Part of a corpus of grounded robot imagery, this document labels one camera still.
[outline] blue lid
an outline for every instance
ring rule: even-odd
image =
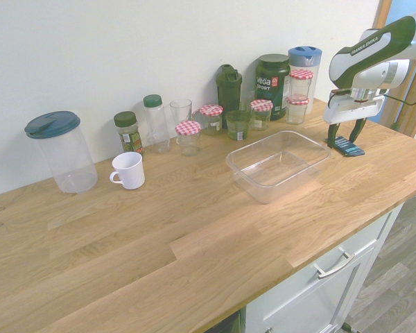
[[[320,64],[322,50],[312,46],[298,46],[288,50],[290,65],[314,67]]]
[[[58,137],[73,130],[80,124],[80,118],[70,111],[43,114],[31,120],[25,127],[26,135],[33,139]]]

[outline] drawer handle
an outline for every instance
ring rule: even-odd
[[[340,271],[353,260],[354,256],[354,253],[352,255],[349,255],[348,253],[344,252],[344,257],[346,257],[347,259],[338,266],[334,267],[333,269],[330,269],[328,272],[324,272],[321,268],[318,267],[319,279],[326,278],[327,276],[333,275],[334,273]]]

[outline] green lid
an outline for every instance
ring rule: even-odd
[[[132,111],[124,111],[114,116],[114,123],[117,127],[129,127],[137,123],[136,115]]]
[[[162,104],[162,98],[160,95],[148,95],[144,97],[144,106],[147,108],[156,108]]]
[[[219,87],[240,87],[242,75],[231,65],[222,65],[222,72],[216,75],[216,84]]]
[[[49,139],[72,131],[80,124],[80,118],[70,111],[43,114],[31,120],[25,127],[26,135],[33,139]]]
[[[265,54],[259,57],[259,64],[265,67],[285,67],[289,62],[290,58],[284,54]]]

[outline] checkered jar lid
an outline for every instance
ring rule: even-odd
[[[286,98],[286,101],[291,105],[306,105],[310,100],[305,95],[291,95]]]
[[[218,116],[223,112],[223,108],[217,104],[204,105],[200,108],[200,113],[204,116]]]
[[[270,111],[272,103],[266,99],[257,99],[251,102],[251,109],[257,112]]]
[[[290,72],[290,77],[298,80],[307,80],[313,78],[313,72],[308,69],[294,69]]]
[[[182,121],[175,127],[178,135],[193,135],[200,132],[200,124],[194,120]]]

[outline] protein powder tub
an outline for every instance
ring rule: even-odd
[[[289,57],[284,54],[265,54],[259,57],[256,68],[256,99],[272,101],[270,120],[281,119],[286,113],[289,91]]]

